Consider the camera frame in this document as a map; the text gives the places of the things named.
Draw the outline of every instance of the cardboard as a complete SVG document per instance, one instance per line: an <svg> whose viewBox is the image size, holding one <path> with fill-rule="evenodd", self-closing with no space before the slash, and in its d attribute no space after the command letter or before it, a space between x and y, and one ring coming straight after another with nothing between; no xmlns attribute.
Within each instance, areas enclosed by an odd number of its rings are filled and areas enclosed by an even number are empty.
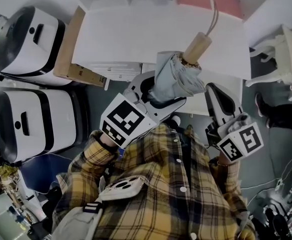
<svg viewBox="0 0 292 240"><path fill-rule="evenodd" d="M84 10L78 7L66 29L53 74L72 81L103 87L106 82L104 76L83 66L72 64L72 56L84 17Z"/></svg>

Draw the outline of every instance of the black handle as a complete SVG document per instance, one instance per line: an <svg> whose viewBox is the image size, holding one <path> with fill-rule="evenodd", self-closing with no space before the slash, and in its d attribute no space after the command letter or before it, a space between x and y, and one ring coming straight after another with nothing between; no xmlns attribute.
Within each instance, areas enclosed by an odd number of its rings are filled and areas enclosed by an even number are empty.
<svg viewBox="0 0 292 240"><path fill-rule="evenodd" d="M25 136L30 136L29 135L27 112L21 113L21 125L22 125L22 131L24 132L24 135Z"/></svg>
<svg viewBox="0 0 292 240"><path fill-rule="evenodd" d="M38 25L36 32L35 32L35 35L34 35L34 43L35 44L38 44L43 28L44 28L43 24Z"/></svg>

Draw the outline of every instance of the yellow plaid shirt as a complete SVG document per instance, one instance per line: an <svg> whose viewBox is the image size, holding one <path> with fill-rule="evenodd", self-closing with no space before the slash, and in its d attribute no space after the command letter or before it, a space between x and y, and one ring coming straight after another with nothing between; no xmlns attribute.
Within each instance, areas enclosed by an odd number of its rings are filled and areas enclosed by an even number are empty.
<svg viewBox="0 0 292 240"><path fill-rule="evenodd" d="M111 184L130 176L140 176L145 184L135 197L104 202L94 239L255 239L249 220L239 232L241 212L247 211L237 180L239 163L221 166L217 159L209 161L192 128L185 132L191 138L191 185L180 162L179 135L167 125L128 146L121 160L96 141L98 134L93 132L89 147L68 173L58 176L63 196L54 211L54 229L72 208L96 200L99 178L113 162Z"/></svg>

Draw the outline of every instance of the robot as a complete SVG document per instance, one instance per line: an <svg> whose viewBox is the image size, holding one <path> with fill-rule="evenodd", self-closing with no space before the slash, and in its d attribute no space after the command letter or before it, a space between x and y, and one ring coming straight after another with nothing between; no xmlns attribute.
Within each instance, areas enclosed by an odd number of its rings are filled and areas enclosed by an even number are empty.
<svg viewBox="0 0 292 240"><path fill-rule="evenodd" d="M117 94L101 116L100 130L120 148L143 138L186 103L179 97L166 103L149 99L155 71L136 76ZM218 147L232 163L263 147L256 122L243 112L239 99L215 83L206 85L205 98L212 123L206 129L210 146Z"/></svg>

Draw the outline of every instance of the umbrella handle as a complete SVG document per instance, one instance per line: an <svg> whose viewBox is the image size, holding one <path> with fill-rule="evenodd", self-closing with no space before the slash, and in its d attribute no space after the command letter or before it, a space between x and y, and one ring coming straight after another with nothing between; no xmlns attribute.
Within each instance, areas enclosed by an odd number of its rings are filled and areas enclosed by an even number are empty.
<svg viewBox="0 0 292 240"><path fill-rule="evenodd" d="M211 43L212 40L210 37L206 36L202 32L199 32L188 46L187 50L183 53L183 59L189 64L196 64Z"/></svg>

